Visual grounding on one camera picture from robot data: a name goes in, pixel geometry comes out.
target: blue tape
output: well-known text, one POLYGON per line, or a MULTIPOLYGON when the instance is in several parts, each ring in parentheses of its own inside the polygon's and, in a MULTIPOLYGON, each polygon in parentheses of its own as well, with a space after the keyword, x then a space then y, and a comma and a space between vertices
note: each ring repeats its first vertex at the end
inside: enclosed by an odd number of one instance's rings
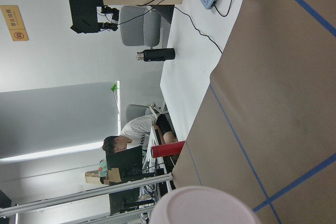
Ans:
POLYGON ((305 9, 317 22, 319 22, 325 29, 327 29, 334 37, 336 37, 336 28, 333 27, 327 20, 325 20, 316 10, 304 0, 295 0, 303 9, 305 9))
POLYGON ((191 157, 191 161, 192 161, 193 164, 194 164, 194 168, 195 168, 195 171, 196 171, 196 174, 197 174, 198 181, 199 181, 200 185, 203 186, 202 181, 201 181, 201 177, 200 177, 200 175, 199 175, 199 173, 198 173, 198 170, 197 170, 197 167, 196 167, 196 164, 195 164, 193 155, 191 154, 191 151, 190 151, 190 149, 189 149, 189 145, 188 145, 187 141, 185 141, 185 145, 187 146, 187 149, 188 149, 188 151, 189 151, 189 154, 190 154, 190 157, 191 157))
MULTIPOLYGON (((287 192, 289 192, 293 188, 295 188, 298 185, 300 185, 301 183, 305 182, 307 179, 311 178, 316 173, 322 171, 323 169, 325 169, 326 167, 328 167, 329 165, 331 165, 335 161, 336 161, 336 153, 333 154, 333 155, 331 155, 330 157, 328 157, 325 161, 323 161, 322 163, 320 163, 319 165, 317 165, 316 167, 314 167, 312 170, 310 170, 307 173, 303 174, 297 180, 295 180, 294 182, 292 182, 291 184, 289 184, 288 186, 286 186, 284 189, 282 189, 279 192, 277 192, 276 194, 274 194, 272 197, 269 198, 269 200, 271 202, 275 201, 276 199, 280 198, 282 195, 286 194, 287 192)), ((255 212, 259 211, 261 208, 265 207, 268 203, 269 202, 264 201, 259 206, 257 206, 255 209, 253 209, 253 211, 255 211, 255 212)))
POLYGON ((272 211, 273 211, 275 217, 277 218, 279 224, 281 224, 282 222, 281 222, 281 220, 280 220, 280 218, 279 218, 279 216, 278 216, 278 214, 277 214, 277 212, 276 212, 276 210, 275 210, 275 208, 274 208, 272 202, 269 200, 269 197, 268 197, 268 195, 267 195, 267 192, 266 192, 266 190, 265 190, 265 187, 264 187, 264 185, 262 184, 262 182, 261 182, 261 180, 260 180, 260 178, 259 178, 259 176, 258 176, 256 170, 254 169, 254 167, 253 167, 253 165, 252 165, 252 163, 251 163, 251 160, 249 159, 249 157, 248 157, 248 155, 247 155, 247 153, 246 153, 246 151, 245 151, 245 149, 244 149, 244 147, 243 147, 243 145, 242 145, 242 143, 241 143, 241 141, 240 141, 240 139, 239 139, 239 137, 238 137, 238 135, 237 135, 237 133, 236 133, 236 131, 235 131, 235 129, 234 129, 234 127, 233 127, 231 121, 230 121, 230 119, 229 119, 229 117, 227 116, 226 111, 224 110, 224 108, 223 108, 221 102, 219 101, 218 96, 217 96, 215 90, 213 89, 213 87, 211 86, 211 84, 209 85, 209 87, 210 87, 211 91, 213 92, 213 94, 214 94, 214 96, 215 96, 215 98, 216 98, 216 100, 217 100, 217 102, 218 102, 218 104, 219 104, 219 107, 221 108, 221 110, 222 110, 222 112, 223 112, 223 114, 224 114, 224 116, 225 116, 225 118, 226 118, 226 121, 228 122, 228 124, 229 124, 229 126, 230 126, 230 128, 231 128, 231 131, 233 132, 233 134, 234 134, 234 136, 235 136, 235 138, 236 138, 236 140, 237 140, 237 142, 238 142, 238 144, 239 144, 239 147, 240 147, 241 151, 242 151, 243 154, 244 154, 245 159, 247 160, 248 165, 250 166, 250 168, 251 168, 251 170, 252 170, 254 176, 256 177, 256 179, 257 179, 257 181, 258 181, 259 186, 260 186, 261 189, 262 189, 262 192, 264 193, 264 195, 265 195, 265 197, 266 197, 267 205, 270 205, 270 207, 271 207, 271 209, 272 209, 272 211))

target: orange sign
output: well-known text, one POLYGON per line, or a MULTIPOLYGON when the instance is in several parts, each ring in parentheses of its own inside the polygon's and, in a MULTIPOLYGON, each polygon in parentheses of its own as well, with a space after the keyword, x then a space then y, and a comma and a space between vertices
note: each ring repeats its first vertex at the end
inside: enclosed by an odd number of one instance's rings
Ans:
POLYGON ((0 5, 13 41, 28 40, 27 31, 17 5, 0 5))

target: black bottle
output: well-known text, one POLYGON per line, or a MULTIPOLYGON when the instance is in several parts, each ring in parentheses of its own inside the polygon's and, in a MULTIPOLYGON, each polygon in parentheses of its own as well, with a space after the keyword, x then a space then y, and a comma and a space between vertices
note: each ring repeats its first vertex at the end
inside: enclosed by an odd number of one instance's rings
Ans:
POLYGON ((143 61, 165 61, 175 59, 174 48, 146 49, 136 53, 137 60, 143 61))

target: white t-shirt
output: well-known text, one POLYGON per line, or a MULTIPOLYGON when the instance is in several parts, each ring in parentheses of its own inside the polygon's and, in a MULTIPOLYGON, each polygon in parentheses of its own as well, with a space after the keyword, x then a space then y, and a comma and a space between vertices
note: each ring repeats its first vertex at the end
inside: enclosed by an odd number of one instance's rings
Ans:
POLYGON ((147 150, 151 127, 155 123, 154 115, 144 115, 128 122, 120 132, 120 135, 132 140, 127 144, 127 149, 141 145, 143 150, 147 150))

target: red cylinder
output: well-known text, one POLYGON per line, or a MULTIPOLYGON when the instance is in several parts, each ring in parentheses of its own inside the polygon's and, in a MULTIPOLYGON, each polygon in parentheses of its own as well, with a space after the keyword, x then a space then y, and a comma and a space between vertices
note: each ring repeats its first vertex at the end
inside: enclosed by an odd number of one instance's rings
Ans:
POLYGON ((172 144, 162 144, 158 146, 152 146, 152 157, 164 157, 179 154, 183 148, 185 141, 179 141, 172 144))

